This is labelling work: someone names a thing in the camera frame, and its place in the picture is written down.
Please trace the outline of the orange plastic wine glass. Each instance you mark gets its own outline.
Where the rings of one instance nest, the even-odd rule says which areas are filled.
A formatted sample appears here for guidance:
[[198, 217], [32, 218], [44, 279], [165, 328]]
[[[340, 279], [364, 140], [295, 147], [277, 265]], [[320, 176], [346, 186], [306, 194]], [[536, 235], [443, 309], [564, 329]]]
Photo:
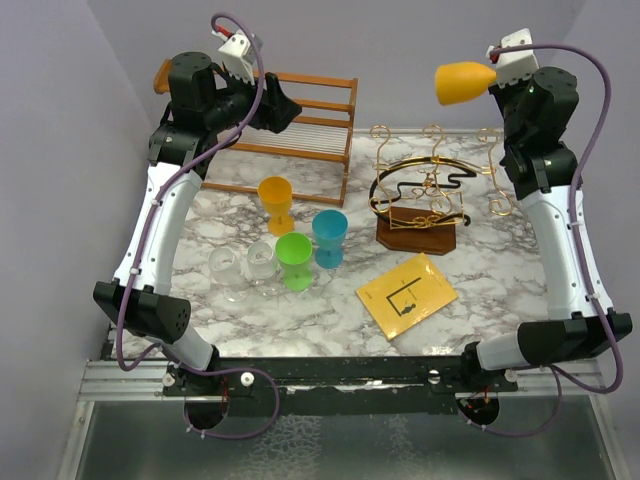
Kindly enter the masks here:
[[269, 220], [267, 228], [275, 236], [282, 236], [294, 230], [294, 219], [290, 215], [293, 200], [292, 186], [280, 176], [265, 178], [257, 189], [261, 204]]
[[483, 95], [496, 79], [496, 71], [481, 63], [441, 65], [434, 75], [436, 97], [442, 106], [469, 102]]

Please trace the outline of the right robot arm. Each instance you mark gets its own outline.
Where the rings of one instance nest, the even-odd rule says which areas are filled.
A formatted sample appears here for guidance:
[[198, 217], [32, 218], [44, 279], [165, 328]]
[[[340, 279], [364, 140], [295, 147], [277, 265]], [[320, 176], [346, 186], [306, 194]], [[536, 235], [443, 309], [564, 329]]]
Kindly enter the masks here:
[[496, 371], [594, 358], [632, 330], [600, 282], [586, 232], [583, 196], [571, 186], [575, 154], [561, 136], [579, 101], [577, 79], [542, 67], [516, 85], [493, 86], [504, 119], [501, 165], [533, 226], [547, 284], [548, 317], [466, 346], [461, 383], [481, 391]]

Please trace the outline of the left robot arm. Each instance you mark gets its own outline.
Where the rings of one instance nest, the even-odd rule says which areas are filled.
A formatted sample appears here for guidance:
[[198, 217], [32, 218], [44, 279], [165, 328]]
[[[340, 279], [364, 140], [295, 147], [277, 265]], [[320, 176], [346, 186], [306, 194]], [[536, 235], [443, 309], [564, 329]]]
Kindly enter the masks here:
[[280, 133], [301, 112], [260, 58], [228, 56], [215, 63], [201, 52], [175, 56], [159, 71], [170, 94], [149, 138], [143, 204], [126, 253], [93, 299], [116, 327], [150, 341], [181, 363], [186, 382], [206, 395], [220, 385], [215, 349], [190, 324], [188, 300], [171, 296], [173, 261], [186, 214], [209, 162], [245, 127]]

